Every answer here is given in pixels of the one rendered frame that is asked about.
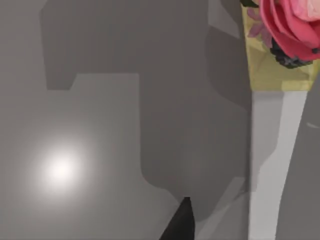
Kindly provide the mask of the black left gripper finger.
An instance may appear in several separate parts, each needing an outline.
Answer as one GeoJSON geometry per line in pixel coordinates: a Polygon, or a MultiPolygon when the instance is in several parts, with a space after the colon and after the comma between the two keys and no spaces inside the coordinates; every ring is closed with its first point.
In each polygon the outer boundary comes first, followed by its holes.
{"type": "Polygon", "coordinates": [[[184,197],[159,240],[195,240],[195,217],[190,197],[184,197]]]}

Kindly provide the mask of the yellow flowered plant pot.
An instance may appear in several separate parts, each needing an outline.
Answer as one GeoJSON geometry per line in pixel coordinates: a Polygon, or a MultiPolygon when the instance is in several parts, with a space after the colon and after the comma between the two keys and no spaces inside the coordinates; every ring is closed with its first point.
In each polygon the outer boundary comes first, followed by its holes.
{"type": "Polygon", "coordinates": [[[320,73],[320,59],[306,61],[286,55],[262,21],[260,0],[239,2],[251,89],[309,91],[320,73]]]}

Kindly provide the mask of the pink flower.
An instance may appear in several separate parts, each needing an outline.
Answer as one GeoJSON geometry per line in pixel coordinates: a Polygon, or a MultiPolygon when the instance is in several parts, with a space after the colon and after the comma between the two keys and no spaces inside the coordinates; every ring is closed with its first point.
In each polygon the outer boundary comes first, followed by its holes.
{"type": "Polygon", "coordinates": [[[287,56],[320,59],[320,0],[259,0],[259,12],[287,56]]]}

